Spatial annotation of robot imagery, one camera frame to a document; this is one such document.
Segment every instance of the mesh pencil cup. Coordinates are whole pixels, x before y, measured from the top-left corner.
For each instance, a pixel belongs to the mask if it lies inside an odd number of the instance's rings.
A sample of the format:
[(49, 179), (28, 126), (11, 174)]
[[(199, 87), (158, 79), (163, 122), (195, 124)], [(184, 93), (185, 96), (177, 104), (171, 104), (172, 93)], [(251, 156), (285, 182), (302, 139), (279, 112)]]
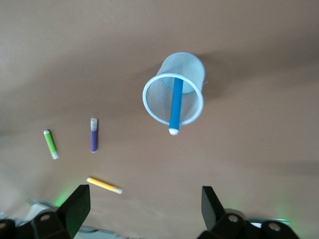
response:
[(204, 78), (205, 68), (196, 56), (187, 52), (168, 56), (144, 87), (146, 110), (168, 124), (170, 134), (178, 134), (180, 125), (193, 122), (202, 112)]

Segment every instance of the brown surface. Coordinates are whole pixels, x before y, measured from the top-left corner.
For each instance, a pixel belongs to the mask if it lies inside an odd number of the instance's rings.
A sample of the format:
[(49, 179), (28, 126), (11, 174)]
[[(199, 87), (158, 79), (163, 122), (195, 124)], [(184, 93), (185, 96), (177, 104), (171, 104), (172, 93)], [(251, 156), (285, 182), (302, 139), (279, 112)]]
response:
[[(310, 0), (1, 1), (0, 211), (24, 217), (26, 199), (56, 201), (92, 175), (124, 192), (91, 186), (86, 225), (194, 239), (211, 185), (225, 207), (319, 238), (318, 15)], [(173, 137), (142, 90), (178, 51), (208, 83), (202, 115)]]

